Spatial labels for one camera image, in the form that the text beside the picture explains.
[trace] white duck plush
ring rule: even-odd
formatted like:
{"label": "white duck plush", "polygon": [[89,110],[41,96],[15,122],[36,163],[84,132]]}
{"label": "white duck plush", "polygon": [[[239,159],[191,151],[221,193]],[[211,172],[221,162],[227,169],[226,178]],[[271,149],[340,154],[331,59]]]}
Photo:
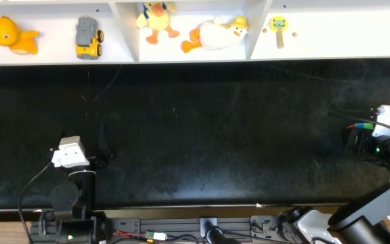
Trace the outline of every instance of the white duck plush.
{"label": "white duck plush", "polygon": [[243,16],[237,16],[230,24],[222,24],[221,18],[216,17],[214,21],[204,22],[200,28],[190,31],[190,40],[181,43],[183,52],[203,47],[206,50],[217,50],[235,45],[244,39],[248,33],[249,26]]}

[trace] toy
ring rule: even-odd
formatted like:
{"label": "toy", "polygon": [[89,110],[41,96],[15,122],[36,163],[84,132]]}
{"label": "toy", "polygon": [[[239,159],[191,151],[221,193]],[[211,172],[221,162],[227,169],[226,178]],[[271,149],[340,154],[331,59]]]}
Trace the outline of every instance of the toy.
{"label": "toy", "polygon": [[150,44],[157,44],[159,31],[167,31],[169,38],[178,37],[180,32],[173,30],[170,26],[170,16],[168,10],[171,13],[176,11],[174,3],[169,2],[145,2],[144,12],[139,15],[136,20],[136,25],[139,28],[146,26],[153,30],[151,36],[147,37],[146,40]]}
{"label": "toy", "polygon": [[78,58],[95,60],[102,55],[104,34],[98,22],[92,17],[80,17],[76,25],[76,53]]}
{"label": "toy", "polygon": [[9,47],[15,54],[37,54],[39,48],[35,44],[34,37],[38,36],[37,31],[20,30],[10,18],[0,17],[0,45]]}
{"label": "toy", "polygon": [[284,38],[282,37],[282,32],[284,32],[288,27],[288,21],[281,16],[273,17],[270,20],[270,28],[276,32],[276,45],[279,49],[284,48]]}
{"label": "toy", "polygon": [[235,45],[244,39],[248,33],[249,26],[243,16],[237,16],[230,24],[222,24],[220,18],[213,22],[208,21],[201,24],[200,28],[190,31],[190,40],[181,43],[183,52],[203,47],[205,50],[216,50]]}

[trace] toy truck wheel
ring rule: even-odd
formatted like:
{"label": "toy truck wheel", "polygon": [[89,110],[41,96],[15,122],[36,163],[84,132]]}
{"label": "toy truck wheel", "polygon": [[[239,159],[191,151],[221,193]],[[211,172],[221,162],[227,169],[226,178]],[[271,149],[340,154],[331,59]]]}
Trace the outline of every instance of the toy truck wheel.
{"label": "toy truck wheel", "polygon": [[101,31],[101,30],[99,30],[98,32],[97,32],[97,40],[100,42],[100,43],[102,43],[103,42],[103,40],[104,40],[104,35],[103,35],[103,31]]}
{"label": "toy truck wheel", "polygon": [[102,46],[99,44],[97,45],[97,56],[101,56],[102,55]]}

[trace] yellow hat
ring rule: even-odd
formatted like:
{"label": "yellow hat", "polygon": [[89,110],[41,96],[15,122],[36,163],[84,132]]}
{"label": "yellow hat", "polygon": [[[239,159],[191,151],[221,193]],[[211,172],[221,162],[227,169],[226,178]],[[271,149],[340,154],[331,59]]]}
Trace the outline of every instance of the yellow hat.
{"label": "yellow hat", "polygon": [[246,18],[243,16],[237,16],[231,25],[237,28],[249,28],[248,24],[246,23]]}

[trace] wooden floor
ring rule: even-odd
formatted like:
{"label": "wooden floor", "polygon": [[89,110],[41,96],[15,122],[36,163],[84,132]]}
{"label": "wooden floor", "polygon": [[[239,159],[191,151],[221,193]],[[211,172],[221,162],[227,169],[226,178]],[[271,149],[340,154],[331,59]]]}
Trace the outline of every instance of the wooden floor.
{"label": "wooden floor", "polygon": [[[210,208],[187,208],[187,209],[140,209],[140,210],[112,210],[106,211],[109,218],[141,219],[158,218],[199,218],[202,216],[217,216],[218,218],[243,218],[254,215],[276,215],[286,207],[210,207]],[[317,207],[317,210],[331,214],[336,207]],[[385,220],[390,232],[390,221]],[[28,243],[25,231],[20,222],[0,222],[0,243]]]}

